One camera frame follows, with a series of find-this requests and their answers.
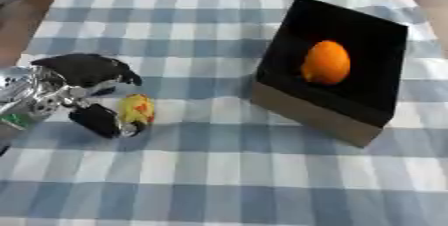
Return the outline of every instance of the orange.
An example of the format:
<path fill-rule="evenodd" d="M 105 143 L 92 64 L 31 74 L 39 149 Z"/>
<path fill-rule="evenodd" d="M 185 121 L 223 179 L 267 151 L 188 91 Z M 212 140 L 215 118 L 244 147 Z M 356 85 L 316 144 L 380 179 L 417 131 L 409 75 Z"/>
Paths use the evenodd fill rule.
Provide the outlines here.
<path fill-rule="evenodd" d="M 334 85 L 350 73 L 350 57 L 339 43 L 324 40 L 308 51 L 300 70 L 308 82 Z"/>

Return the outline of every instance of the robotic hand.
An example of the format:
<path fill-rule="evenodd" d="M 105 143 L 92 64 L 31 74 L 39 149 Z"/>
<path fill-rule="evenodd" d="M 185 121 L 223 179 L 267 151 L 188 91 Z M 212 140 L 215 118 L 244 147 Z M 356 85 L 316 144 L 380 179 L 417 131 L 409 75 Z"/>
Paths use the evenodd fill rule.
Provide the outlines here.
<path fill-rule="evenodd" d="M 103 137 L 136 135 L 144 125 L 87 100 L 114 92 L 118 83 L 140 86 L 142 79 L 127 64 L 98 54 L 68 54 L 33 61 L 30 67 L 0 69 L 0 145 L 60 106 L 72 110 L 72 121 Z"/>

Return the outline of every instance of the black box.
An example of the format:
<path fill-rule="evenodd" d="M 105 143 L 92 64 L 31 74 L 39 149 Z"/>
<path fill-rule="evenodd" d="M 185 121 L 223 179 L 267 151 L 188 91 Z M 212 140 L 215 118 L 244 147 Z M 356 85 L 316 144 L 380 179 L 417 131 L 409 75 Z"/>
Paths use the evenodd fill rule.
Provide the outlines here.
<path fill-rule="evenodd" d="M 251 100 L 364 147 L 394 115 L 406 39 L 406 26 L 295 0 L 258 67 Z M 342 44 L 350 56 L 350 74 L 337 85 L 300 76 L 308 50 L 322 40 Z"/>

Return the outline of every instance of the blue and white tablecloth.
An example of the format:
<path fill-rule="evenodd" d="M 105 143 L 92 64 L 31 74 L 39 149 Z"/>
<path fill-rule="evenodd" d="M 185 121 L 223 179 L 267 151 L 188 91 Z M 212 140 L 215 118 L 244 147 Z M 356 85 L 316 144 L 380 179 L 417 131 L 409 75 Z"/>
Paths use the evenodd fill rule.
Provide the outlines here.
<path fill-rule="evenodd" d="M 144 92 L 156 120 L 104 140 L 60 111 L 16 140 L 0 225 L 447 225 L 448 62 L 430 25 L 412 0 L 322 1 L 410 27 L 395 117 L 365 149 L 247 100 L 292 0 L 55 0 L 21 63 L 117 56 L 144 85 L 101 102 Z"/>

